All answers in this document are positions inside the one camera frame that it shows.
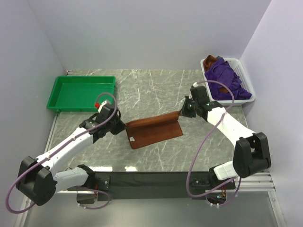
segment cable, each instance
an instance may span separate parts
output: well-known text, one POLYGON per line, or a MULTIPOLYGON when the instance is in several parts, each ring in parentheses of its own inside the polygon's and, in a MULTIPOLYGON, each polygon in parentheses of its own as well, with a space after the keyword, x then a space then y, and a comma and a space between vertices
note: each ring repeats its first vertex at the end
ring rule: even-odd
POLYGON ((119 120, 121 119, 121 112, 120 110, 118 110, 118 113, 119 113, 119 120))
POLYGON ((84 135, 85 133, 88 133, 92 130, 95 130, 99 127, 101 127, 102 125, 106 124, 107 122, 109 122, 113 117, 114 115, 116 114, 116 111, 117 111, 117 100, 116 98, 109 92, 104 92, 102 94, 100 94, 98 97, 97 97, 97 101, 96 103, 98 102, 99 98, 103 95, 109 95, 113 98, 114 102, 115 102, 115 108, 114 108, 114 111, 112 112, 112 114, 110 115, 109 118, 107 118, 105 121, 103 121, 102 123, 100 124, 97 124, 95 125, 94 127, 90 128, 90 129, 87 129, 81 133, 79 133, 78 135, 76 135, 74 138, 71 138, 70 140, 68 140, 67 142, 65 142, 62 146, 60 146, 56 151, 54 151, 52 154, 50 154, 49 157, 46 157, 45 159, 41 160, 40 162, 34 164, 32 167, 30 167, 29 169, 27 169, 24 173, 22 173, 15 181, 14 183, 11 185, 11 187, 9 188, 9 191, 8 191, 8 194, 5 198, 5 206, 6 206, 6 209, 13 213, 13 214, 21 214, 23 212, 26 212, 28 211, 29 209, 31 209, 33 206, 34 206, 34 203, 32 203, 29 207, 27 207, 26 209, 24 210, 13 210, 10 205, 9 205, 9 196, 13 190, 13 188, 16 186, 16 184, 24 177, 26 176, 29 172, 31 172, 33 169, 35 169, 37 166, 41 165, 42 163, 46 162, 47 160, 49 160, 51 157, 55 156, 56 154, 58 154, 63 148, 65 148, 68 144, 70 144, 71 142, 74 141, 74 139, 77 139, 79 138, 80 136, 84 135))
POLYGON ((198 147, 198 149, 197 149, 197 152, 196 152, 196 154, 195 154, 195 156, 194 156, 194 158, 193 158, 193 160, 192 160, 192 162, 191 162, 191 164, 190 164, 189 171, 188 171, 187 178, 186 178, 186 191, 187 191, 188 195, 189 195, 190 197, 193 197, 193 198, 200 198, 200 197, 206 196, 206 195, 212 193, 214 190, 216 190, 216 189, 222 187, 223 185, 226 185, 227 183, 229 183, 229 182, 231 182, 232 180, 234 180, 234 178, 231 178, 231 179, 229 179, 229 180, 223 182, 222 184, 220 184, 220 185, 214 187, 213 189, 209 190, 208 192, 205 192, 205 193, 202 193, 202 194, 198 194, 198 195, 192 194, 192 193, 190 192, 190 189, 189 189, 189 179, 190 179, 190 175, 191 175, 191 172, 193 171, 193 167, 194 167, 195 161, 196 161, 196 159, 197 159, 197 157, 198 157, 198 155, 199 155, 199 152, 200 152, 202 146, 204 145, 204 143, 205 143, 205 141, 208 139, 208 137, 213 133, 213 131, 218 127, 218 125, 223 121, 223 118, 224 118, 225 114, 227 113, 227 111, 228 111, 229 109, 231 109, 231 107, 233 106, 233 104, 234 104, 234 102, 235 102, 235 97, 234 97, 232 91, 231 91, 225 84, 220 83, 220 82, 215 81, 215 80, 205 80, 205 81, 197 82, 197 84, 203 84, 203 83, 216 83, 216 84, 219 84, 219 85, 221 85, 222 87, 226 88, 226 90, 227 90, 227 91, 231 94, 231 96, 232 96, 232 104, 231 104, 229 107, 226 108, 226 111, 225 111, 225 113, 222 114, 221 119, 220 119, 220 120, 218 121, 218 123, 217 123, 209 132, 208 132, 208 134, 205 136, 205 138, 203 139, 203 141, 202 141, 201 144, 199 145, 199 147, 198 147))
POLYGON ((88 188, 84 188, 84 189, 85 189, 86 191, 91 191, 91 192, 96 192, 96 193, 102 193, 102 194, 106 195, 107 198, 108 198, 107 202, 106 202, 104 205, 100 206, 100 207, 87 207, 87 206, 84 206, 84 205, 82 205, 82 204, 79 204, 79 206, 80 206, 80 207, 83 207, 84 209, 88 209, 88 210, 98 210, 98 209, 101 209, 101 208, 106 207, 106 206, 109 204, 109 202, 111 201, 109 194, 106 193, 106 192, 104 192, 104 191, 94 190, 94 189, 88 189, 88 188))
POLYGON ((242 178, 240 177, 240 178, 239 178, 239 182, 238 182, 237 189, 236 189, 235 193, 232 195, 232 197, 231 197, 228 201, 225 201, 224 203, 219 204, 219 205, 217 205, 217 206, 219 206, 219 207, 225 206, 225 205, 227 205, 228 203, 230 203, 230 202, 236 197, 236 195, 237 195, 237 193, 238 193, 238 191, 239 191, 239 189, 240 189, 241 180, 242 180, 242 178))

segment gray marble surface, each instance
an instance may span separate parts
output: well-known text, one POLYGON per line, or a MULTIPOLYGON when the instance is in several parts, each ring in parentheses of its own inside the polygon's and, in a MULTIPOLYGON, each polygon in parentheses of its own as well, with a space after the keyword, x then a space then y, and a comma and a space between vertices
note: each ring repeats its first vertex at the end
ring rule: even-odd
MULTIPOLYGON (((116 97, 124 122, 180 110, 191 85, 203 79, 201 70, 74 70, 69 75, 115 76, 116 97)), ((51 147, 68 137, 92 114, 60 113, 51 147)), ((247 126, 242 107, 233 107, 230 114, 247 126)), ((136 150, 131 149, 125 131, 116 136, 108 133, 77 154, 64 169, 85 164, 99 169, 109 167, 113 171, 187 171, 212 125, 202 118, 183 116, 179 124, 183 136, 136 150)), ((232 156, 232 144, 215 130, 202 147, 194 170, 208 171, 210 167, 230 161, 232 156)))

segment white wall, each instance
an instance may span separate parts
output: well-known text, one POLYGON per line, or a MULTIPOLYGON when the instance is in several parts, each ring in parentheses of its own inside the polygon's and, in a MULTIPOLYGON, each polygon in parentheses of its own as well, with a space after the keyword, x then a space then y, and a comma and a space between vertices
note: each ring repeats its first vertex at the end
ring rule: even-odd
POLYGON ((271 174, 288 226, 303 225, 303 1, 272 0, 241 62, 257 98, 249 126, 269 139, 271 174))
POLYGON ((270 0, 28 0, 66 69, 200 69, 239 58, 270 0))
MULTIPOLYGON (((4 198, 20 162, 42 153, 54 114, 46 109, 54 79, 64 73, 47 36, 24 0, 0 1, 0 226, 13 226, 4 198)), ((14 190, 18 210, 23 195, 14 190)))

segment white basket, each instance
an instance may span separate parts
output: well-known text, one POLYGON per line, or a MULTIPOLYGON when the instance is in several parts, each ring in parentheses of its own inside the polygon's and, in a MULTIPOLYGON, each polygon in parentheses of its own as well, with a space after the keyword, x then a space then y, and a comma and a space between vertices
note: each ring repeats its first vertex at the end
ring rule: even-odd
MULTIPOLYGON (((204 66, 203 66, 204 60, 205 59, 201 60, 201 67, 202 67, 204 80, 207 80, 206 77, 205 77, 205 71, 204 71, 204 66)), ((245 90, 247 90, 248 92, 250 92, 252 94, 250 99, 235 100, 234 105, 242 105, 244 103, 254 101, 255 100, 255 93, 254 93, 254 90, 252 88, 251 82, 250 82, 249 78, 247 77, 247 75, 244 71, 244 68, 243 68, 241 62, 236 58, 224 58, 224 60, 229 63, 230 67, 240 77, 240 79, 242 81, 242 83, 241 83, 242 88, 244 88, 245 90)), ((212 97, 212 93, 210 92, 208 83, 205 83, 205 86, 206 86, 210 101, 218 101, 218 103, 220 103, 221 105, 224 105, 224 106, 225 105, 230 105, 232 103, 231 100, 214 100, 213 97, 212 97)))

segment metal bracket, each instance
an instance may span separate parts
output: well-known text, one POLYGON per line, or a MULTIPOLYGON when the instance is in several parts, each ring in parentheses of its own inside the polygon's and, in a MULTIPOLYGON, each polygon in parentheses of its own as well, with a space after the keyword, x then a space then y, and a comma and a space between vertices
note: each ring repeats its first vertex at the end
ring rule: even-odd
POLYGON ((268 192, 268 196, 270 198, 270 203, 273 208, 278 227, 286 227, 286 220, 284 218, 276 192, 268 192))
MULTIPOLYGON (((235 183, 238 186, 239 178, 236 179, 235 183)), ((240 192, 274 192, 275 186, 271 179, 270 172, 257 173, 252 176, 242 178, 240 192)))
POLYGON ((66 75, 71 75, 72 72, 73 72, 73 70, 67 70, 67 71, 66 71, 66 75))
POLYGON ((109 182, 110 182, 110 176, 96 176, 95 178, 97 184, 98 184, 98 190, 100 191, 108 191, 109 190, 109 182))

